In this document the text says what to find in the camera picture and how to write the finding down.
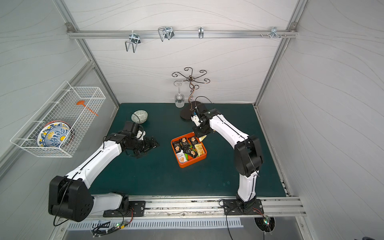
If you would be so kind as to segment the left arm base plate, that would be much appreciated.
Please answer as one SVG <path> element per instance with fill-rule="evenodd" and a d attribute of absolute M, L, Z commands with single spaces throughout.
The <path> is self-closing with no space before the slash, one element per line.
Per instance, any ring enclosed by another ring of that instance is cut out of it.
<path fill-rule="evenodd" d="M 118 217 L 143 217 L 145 214 L 146 202 L 145 201 L 129 201 L 122 203 L 116 210 L 107 210 L 103 212 L 105 218 L 118 218 Z"/>

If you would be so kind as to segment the orange storage box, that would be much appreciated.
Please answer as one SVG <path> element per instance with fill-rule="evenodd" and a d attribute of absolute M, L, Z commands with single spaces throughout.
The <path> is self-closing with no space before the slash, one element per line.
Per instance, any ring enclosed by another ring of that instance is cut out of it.
<path fill-rule="evenodd" d="M 171 146 L 180 168 L 200 162 L 208 155 L 206 147 L 193 132 L 171 140 Z"/>

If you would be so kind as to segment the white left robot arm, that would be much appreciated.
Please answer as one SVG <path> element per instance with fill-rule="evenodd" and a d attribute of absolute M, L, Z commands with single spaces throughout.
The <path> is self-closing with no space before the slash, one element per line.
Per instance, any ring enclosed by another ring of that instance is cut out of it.
<path fill-rule="evenodd" d="M 82 164 L 66 174 L 54 177 L 49 184 L 50 215 L 81 222 L 89 215 L 105 211 L 130 211 L 129 197 L 122 193 L 92 195 L 90 188 L 98 175 L 126 150 L 139 158 L 159 146 L 154 137 L 136 138 L 127 132 L 113 133 Z"/>

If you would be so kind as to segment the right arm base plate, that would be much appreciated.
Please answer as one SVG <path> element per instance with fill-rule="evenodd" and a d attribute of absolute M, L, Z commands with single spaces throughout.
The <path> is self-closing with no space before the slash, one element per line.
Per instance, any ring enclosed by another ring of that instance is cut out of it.
<path fill-rule="evenodd" d="M 260 199 L 253 198 L 249 202 L 239 199 L 220 200 L 219 205 L 226 216 L 263 215 L 264 209 Z"/>

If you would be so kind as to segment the yellow cookie packet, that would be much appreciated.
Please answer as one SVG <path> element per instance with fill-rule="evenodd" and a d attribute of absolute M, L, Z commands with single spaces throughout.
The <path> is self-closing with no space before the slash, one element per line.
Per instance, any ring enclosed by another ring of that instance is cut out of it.
<path fill-rule="evenodd" d="M 204 150 L 204 147 L 203 147 L 203 144 L 196 144 L 195 145 L 195 150 L 198 153 L 199 157 L 206 154 L 205 150 Z"/>

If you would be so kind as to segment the black cookie packet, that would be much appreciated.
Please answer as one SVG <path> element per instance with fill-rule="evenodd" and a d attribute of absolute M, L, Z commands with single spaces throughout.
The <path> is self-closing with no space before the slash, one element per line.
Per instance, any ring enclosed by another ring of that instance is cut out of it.
<path fill-rule="evenodd" d="M 180 139 L 180 144 L 183 146 L 183 148 L 190 148 L 190 143 L 188 142 L 187 138 Z"/>
<path fill-rule="evenodd" d="M 183 150 L 183 147 L 180 145 L 179 141 L 172 142 L 175 153 L 180 153 Z"/>
<path fill-rule="evenodd" d="M 192 149 L 192 155 L 190 156 L 191 158 L 195 159 L 199 156 L 198 152 L 196 151 L 196 149 Z"/>
<path fill-rule="evenodd" d="M 196 144 L 199 144 L 199 141 L 197 140 L 196 137 L 190 137 L 188 138 L 188 140 L 190 141 L 191 145 L 196 145 Z"/>

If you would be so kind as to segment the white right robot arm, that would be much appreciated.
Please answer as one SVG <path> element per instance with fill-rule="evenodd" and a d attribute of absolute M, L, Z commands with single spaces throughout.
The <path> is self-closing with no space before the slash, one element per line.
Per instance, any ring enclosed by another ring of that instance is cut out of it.
<path fill-rule="evenodd" d="M 264 161 L 260 139 L 240 131 L 217 109 L 203 113 L 195 111 L 191 120 L 197 137 L 214 131 L 233 148 L 234 165 L 240 176 L 237 200 L 244 206 L 252 204 L 256 200 L 257 178 Z"/>

